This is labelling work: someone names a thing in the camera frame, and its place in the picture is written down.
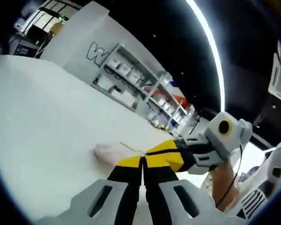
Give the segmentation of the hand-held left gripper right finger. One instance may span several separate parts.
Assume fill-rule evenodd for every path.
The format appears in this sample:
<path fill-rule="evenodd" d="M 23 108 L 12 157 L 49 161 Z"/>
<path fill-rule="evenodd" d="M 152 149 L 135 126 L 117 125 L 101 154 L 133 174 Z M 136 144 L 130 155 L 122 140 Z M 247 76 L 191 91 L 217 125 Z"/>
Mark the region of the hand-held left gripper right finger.
<path fill-rule="evenodd" d="M 143 158 L 146 200 L 155 225 L 245 225 L 215 207 L 213 199 L 188 180 L 179 180 L 158 156 Z"/>

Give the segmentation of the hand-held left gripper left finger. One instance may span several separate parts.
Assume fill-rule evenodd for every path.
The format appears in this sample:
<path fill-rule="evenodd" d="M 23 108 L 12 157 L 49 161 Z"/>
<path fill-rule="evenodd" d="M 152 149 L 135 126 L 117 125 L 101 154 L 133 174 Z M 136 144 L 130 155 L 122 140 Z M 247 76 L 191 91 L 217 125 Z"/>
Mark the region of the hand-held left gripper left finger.
<path fill-rule="evenodd" d="M 143 157 L 121 160 L 105 180 L 99 179 L 71 199 L 70 207 L 40 225 L 131 225 L 139 201 Z"/>

